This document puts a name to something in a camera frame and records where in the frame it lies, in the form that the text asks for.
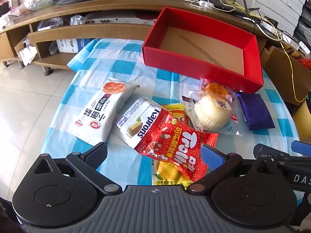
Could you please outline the white noodle snack bag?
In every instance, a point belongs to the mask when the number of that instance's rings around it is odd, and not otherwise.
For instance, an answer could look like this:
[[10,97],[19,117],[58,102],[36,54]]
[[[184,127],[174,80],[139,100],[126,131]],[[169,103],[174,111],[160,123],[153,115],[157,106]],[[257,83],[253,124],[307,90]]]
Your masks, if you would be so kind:
[[108,79],[74,117],[68,132],[92,146],[105,142],[117,114],[137,88],[139,85],[136,83]]

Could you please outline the white round bun pack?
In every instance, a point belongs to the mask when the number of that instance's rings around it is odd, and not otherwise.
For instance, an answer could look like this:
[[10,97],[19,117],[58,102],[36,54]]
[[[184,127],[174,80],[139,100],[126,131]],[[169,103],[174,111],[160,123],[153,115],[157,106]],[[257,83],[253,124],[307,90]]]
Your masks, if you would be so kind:
[[203,132],[241,136],[231,92],[192,90],[189,92],[194,127]]

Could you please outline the purple foil snack pack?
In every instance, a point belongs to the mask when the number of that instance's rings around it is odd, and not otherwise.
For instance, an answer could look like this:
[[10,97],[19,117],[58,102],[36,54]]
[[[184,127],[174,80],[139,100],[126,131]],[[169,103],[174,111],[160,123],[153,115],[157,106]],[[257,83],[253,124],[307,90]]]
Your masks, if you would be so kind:
[[270,112],[261,95],[236,93],[249,130],[275,128]]

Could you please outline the brown cardboard box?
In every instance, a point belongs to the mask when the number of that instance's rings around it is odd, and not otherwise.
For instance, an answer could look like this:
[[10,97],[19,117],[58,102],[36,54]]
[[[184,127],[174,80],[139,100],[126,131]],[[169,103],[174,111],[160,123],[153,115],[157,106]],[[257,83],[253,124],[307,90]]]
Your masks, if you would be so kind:
[[278,48],[263,50],[261,66],[284,101],[299,106],[310,92],[310,70]]

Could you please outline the white chicken snack pouch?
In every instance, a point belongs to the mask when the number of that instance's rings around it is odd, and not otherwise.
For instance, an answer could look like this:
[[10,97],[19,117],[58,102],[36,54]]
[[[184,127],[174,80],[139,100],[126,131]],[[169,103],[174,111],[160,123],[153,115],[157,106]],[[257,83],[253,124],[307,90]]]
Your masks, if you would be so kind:
[[182,96],[182,101],[183,101],[183,105],[184,105],[184,108],[189,116],[189,119],[190,119],[190,122],[191,122],[191,125],[194,125],[195,124],[195,119],[194,119],[194,116],[193,116],[193,111],[192,111],[192,108],[191,108],[191,98],[188,98],[186,96]]

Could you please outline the blue white checkered tablecloth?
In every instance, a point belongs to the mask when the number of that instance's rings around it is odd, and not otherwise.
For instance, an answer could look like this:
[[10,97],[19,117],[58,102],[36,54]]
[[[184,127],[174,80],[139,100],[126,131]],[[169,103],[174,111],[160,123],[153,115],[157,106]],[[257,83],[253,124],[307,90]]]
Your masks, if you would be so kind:
[[[65,92],[45,138],[42,152],[53,158],[64,158],[78,151],[85,152],[89,144],[67,132],[93,95],[109,78],[134,82],[138,88],[125,103],[130,107],[137,99],[147,97],[160,105],[179,103],[189,91],[197,90],[200,81],[146,66],[142,57],[142,42],[123,39],[95,39],[69,62],[75,77]],[[299,139],[295,123],[267,75],[259,90],[275,128],[250,131],[244,121],[238,101],[234,108],[238,117],[238,135],[220,134],[216,147],[223,153],[236,152],[243,158],[253,158],[253,147],[264,144],[284,152],[291,152],[292,142]],[[114,134],[107,138],[107,159],[99,172],[122,187],[151,184],[151,159],[141,156]]]

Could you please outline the red cardboard box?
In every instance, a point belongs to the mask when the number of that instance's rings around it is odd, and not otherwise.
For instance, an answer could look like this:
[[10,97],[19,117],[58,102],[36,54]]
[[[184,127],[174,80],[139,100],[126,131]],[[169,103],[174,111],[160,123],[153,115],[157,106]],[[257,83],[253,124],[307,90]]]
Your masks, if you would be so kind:
[[255,35],[186,10],[164,7],[142,53],[147,66],[206,78],[233,90],[255,93],[264,84]]

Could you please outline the white box under shelf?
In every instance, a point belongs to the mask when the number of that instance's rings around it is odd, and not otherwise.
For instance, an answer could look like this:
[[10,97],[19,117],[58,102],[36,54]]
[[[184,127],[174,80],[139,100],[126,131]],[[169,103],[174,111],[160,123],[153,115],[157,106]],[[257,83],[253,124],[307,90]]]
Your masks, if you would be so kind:
[[81,51],[92,38],[59,39],[56,41],[60,53],[74,53]]

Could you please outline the orange meat floss cake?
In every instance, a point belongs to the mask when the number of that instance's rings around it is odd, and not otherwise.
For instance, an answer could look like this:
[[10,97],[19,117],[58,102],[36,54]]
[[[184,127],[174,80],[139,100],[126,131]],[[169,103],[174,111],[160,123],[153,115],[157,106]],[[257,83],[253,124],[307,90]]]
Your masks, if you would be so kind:
[[200,87],[201,90],[206,93],[225,97],[231,103],[234,101],[232,90],[229,87],[224,86],[223,84],[219,84],[209,79],[202,78]]

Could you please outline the white Kaprons wafer pack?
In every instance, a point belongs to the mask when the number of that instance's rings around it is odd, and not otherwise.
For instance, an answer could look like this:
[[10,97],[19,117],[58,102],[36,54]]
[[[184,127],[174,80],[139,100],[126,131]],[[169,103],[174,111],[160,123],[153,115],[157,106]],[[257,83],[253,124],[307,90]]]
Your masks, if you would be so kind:
[[137,99],[118,119],[113,130],[117,138],[135,149],[165,109],[149,98]]

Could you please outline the yellow dried mango bag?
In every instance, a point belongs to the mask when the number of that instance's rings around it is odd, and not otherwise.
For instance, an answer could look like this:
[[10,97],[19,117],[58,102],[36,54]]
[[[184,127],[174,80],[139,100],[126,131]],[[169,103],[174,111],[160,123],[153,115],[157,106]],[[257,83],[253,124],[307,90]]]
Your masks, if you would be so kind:
[[[174,118],[177,118],[181,122],[190,126],[189,115],[182,103],[162,105],[168,110]],[[187,178],[182,172],[178,171],[175,165],[170,163],[161,162],[158,160],[152,160],[151,171],[152,185],[183,185],[185,188],[189,186],[192,181]]]

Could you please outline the red Trolli gummy bag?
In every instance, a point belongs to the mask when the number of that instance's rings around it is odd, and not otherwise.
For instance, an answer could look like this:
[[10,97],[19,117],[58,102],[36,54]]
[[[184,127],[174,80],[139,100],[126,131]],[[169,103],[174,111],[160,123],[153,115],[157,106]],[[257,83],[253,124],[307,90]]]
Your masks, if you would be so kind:
[[207,165],[201,158],[203,145],[214,146],[217,133],[204,133],[174,118],[166,109],[155,110],[138,132],[135,150],[152,159],[172,163],[191,181],[202,178]]

